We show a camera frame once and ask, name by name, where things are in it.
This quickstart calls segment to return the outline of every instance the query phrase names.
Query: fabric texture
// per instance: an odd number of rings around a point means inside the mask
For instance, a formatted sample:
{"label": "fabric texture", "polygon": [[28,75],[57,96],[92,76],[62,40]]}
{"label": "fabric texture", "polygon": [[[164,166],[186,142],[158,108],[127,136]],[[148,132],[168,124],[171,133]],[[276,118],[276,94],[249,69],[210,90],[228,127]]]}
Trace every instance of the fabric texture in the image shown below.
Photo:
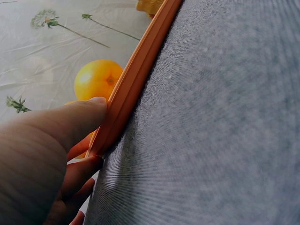
{"label": "fabric texture", "polygon": [[300,1],[186,0],[87,225],[300,223]]}

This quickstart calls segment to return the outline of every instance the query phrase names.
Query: green leaf print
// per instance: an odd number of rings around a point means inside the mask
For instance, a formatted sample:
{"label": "green leaf print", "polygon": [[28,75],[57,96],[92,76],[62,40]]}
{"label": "green leaf print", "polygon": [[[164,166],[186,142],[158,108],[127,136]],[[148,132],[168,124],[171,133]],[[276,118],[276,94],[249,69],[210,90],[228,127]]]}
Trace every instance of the green leaf print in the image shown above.
{"label": "green leaf print", "polygon": [[140,39],[138,39],[138,38],[136,38],[136,37],[134,37],[134,36],[131,36],[130,34],[124,33],[124,32],[122,32],[122,31],[119,31],[119,30],[116,30],[116,29],[111,28],[111,27],[109,27],[109,26],[106,26],[106,25],[104,25],[104,24],[101,24],[101,23],[99,23],[99,22],[93,20],[91,17],[92,17],[92,15],[90,15],[90,14],[82,14],[82,18],[83,18],[83,19],[91,20],[91,21],[95,22],[96,24],[99,24],[100,26],[103,26],[103,27],[106,27],[106,28],[108,28],[108,29],[114,30],[114,31],[116,31],[116,32],[118,32],[118,33],[120,33],[120,34],[127,35],[127,36],[129,36],[129,37],[131,37],[131,38],[134,38],[135,40],[138,40],[138,41],[140,40]]}
{"label": "green leaf print", "polygon": [[19,101],[14,100],[12,97],[6,96],[6,106],[15,108],[17,113],[31,111],[29,108],[24,106],[25,100],[26,99],[22,100],[22,96],[20,97]]}
{"label": "green leaf print", "polygon": [[109,48],[107,45],[104,45],[104,44],[102,44],[102,43],[100,43],[100,42],[98,42],[98,41],[96,41],[96,40],[94,40],[92,38],[84,36],[84,35],[76,32],[74,30],[71,30],[70,28],[68,28],[66,26],[61,25],[57,21],[58,18],[59,17],[56,16],[56,13],[55,13],[54,10],[52,10],[52,9],[44,9],[44,10],[40,11],[38,14],[36,14],[35,17],[32,18],[30,24],[31,24],[31,27],[35,28],[35,29],[39,29],[41,27],[44,27],[45,25],[47,25],[48,28],[60,26],[60,27],[65,28],[66,30],[68,30],[68,31],[70,31],[70,32],[72,32],[74,34],[77,34],[77,35],[79,35],[79,36],[81,36],[83,38],[86,38],[86,39],[91,40],[91,41],[93,41],[93,42],[95,42],[97,44],[100,44],[102,46],[105,46],[105,47]]}

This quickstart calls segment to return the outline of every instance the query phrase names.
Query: yellow object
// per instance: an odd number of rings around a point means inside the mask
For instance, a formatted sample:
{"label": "yellow object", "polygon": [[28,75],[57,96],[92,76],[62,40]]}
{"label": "yellow object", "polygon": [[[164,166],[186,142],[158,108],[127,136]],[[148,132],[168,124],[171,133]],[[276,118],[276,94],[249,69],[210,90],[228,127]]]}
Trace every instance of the yellow object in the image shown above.
{"label": "yellow object", "polygon": [[86,64],[78,72],[74,91],[78,100],[86,101],[93,97],[110,97],[123,69],[111,60],[96,60]]}
{"label": "yellow object", "polygon": [[136,4],[136,10],[144,11],[150,16],[155,15],[163,2],[164,0],[138,0]]}

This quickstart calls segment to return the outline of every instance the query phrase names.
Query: orange fruit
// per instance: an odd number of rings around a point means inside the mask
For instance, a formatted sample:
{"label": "orange fruit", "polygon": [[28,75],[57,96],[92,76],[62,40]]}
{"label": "orange fruit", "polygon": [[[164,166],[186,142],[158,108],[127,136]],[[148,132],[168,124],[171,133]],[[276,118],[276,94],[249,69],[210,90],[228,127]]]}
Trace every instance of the orange fruit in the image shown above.
{"label": "orange fruit", "polygon": [[108,100],[122,72],[122,67],[111,60],[96,60],[86,64],[75,78],[77,99],[85,101],[93,97],[105,97]]}

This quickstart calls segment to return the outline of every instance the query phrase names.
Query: gray textile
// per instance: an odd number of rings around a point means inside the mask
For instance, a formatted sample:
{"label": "gray textile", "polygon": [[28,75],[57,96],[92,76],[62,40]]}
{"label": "gray textile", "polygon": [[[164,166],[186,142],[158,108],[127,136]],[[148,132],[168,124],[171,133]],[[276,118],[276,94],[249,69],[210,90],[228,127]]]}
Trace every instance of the gray textile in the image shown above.
{"label": "gray textile", "polygon": [[186,0],[86,224],[299,224],[299,62],[299,0]]}

